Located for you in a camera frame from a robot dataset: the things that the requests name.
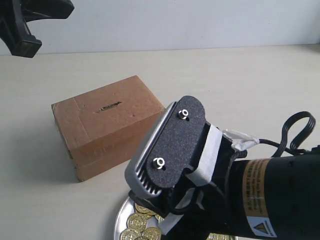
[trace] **cardboard box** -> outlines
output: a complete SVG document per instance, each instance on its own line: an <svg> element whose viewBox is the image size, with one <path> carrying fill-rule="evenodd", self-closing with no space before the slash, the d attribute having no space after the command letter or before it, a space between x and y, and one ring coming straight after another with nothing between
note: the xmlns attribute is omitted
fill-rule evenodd
<svg viewBox="0 0 320 240"><path fill-rule="evenodd" d="M137 76L52 104L80 181L129 160L164 111Z"/></svg>

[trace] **screw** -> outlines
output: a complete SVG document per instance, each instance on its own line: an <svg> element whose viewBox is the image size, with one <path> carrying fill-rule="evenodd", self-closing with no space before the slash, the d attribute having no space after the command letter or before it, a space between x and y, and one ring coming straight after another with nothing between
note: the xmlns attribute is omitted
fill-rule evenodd
<svg viewBox="0 0 320 240"><path fill-rule="evenodd" d="M188 110L183 109L183 110L179 111L178 115L179 115L179 118L186 119L188 117L189 113L188 113Z"/></svg>
<svg viewBox="0 0 320 240"><path fill-rule="evenodd" d="M160 170L165 166L166 162L162 157L156 157L155 159L153 159L153 166Z"/></svg>

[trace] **metal plate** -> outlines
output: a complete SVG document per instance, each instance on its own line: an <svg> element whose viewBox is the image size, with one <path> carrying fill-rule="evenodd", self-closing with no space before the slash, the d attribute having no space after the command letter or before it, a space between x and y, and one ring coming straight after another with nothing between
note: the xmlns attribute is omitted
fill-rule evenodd
<svg viewBox="0 0 320 240"><path fill-rule="evenodd" d="M135 203L131 198L127 198L116 216L115 225L114 225L114 233L113 239L120 240L121 233L127 228L127 220L128 217L135 212ZM146 227L158 227L158 220L153 216L146 221Z"/></svg>

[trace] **table surface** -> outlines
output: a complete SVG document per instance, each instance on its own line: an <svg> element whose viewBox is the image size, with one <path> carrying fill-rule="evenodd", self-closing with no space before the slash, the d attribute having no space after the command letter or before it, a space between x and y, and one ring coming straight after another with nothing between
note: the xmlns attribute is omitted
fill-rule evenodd
<svg viewBox="0 0 320 240"><path fill-rule="evenodd" d="M127 163L77 183L52 103L138 75L165 106L192 95L221 129L279 141L290 115L310 111L320 119L319 66L318 45L1 56L1 239L113 238L129 190ZM302 147L319 144L319 133ZM257 146L248 157L274 151Z"/></svg>

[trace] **warning label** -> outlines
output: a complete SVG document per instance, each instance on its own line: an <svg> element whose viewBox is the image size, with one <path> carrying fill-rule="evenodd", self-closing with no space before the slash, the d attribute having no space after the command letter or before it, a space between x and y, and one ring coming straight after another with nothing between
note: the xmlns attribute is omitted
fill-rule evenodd
<svg viewBox="0 0 320 240"><path fill-rule="evenodd" d="M242 198L248 223L256 236L276 238L265 201L265 172L270 159L251 160L245 167Z"/></svg>

